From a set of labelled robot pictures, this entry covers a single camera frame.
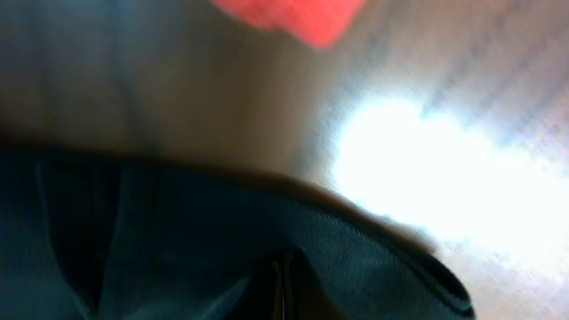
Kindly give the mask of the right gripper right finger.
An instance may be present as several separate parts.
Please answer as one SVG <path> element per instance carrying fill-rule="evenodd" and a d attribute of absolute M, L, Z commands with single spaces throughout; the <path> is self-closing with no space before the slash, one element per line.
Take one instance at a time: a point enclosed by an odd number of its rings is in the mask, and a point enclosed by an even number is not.
<path fill-rule="evenodd" d="M 289 252 L 284 260 L 284 319 L 333 320 L 338 312 L 322 288 L 306 256 Z"/>

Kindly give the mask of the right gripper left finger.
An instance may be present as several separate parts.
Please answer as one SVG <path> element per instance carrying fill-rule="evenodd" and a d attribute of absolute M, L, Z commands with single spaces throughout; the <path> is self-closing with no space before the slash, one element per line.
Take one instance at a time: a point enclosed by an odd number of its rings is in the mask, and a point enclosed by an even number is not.
<path fill-rule="evenodd" d="M 283 318 L 283 257 L 265 259 L 252 274 L 231 320 L 281 320 Z"/>

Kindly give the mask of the black t-shirt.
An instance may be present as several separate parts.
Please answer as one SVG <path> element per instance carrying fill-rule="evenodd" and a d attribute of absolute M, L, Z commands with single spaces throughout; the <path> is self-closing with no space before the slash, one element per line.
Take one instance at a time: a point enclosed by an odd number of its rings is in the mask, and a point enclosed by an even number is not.
<path fill-rule="evenodd" d="M 441 262 L 289 180 L 63 150 L 1 152 L 4 319 L 230 319 L 302 252 L 337 319 L 471 319 Z"/>

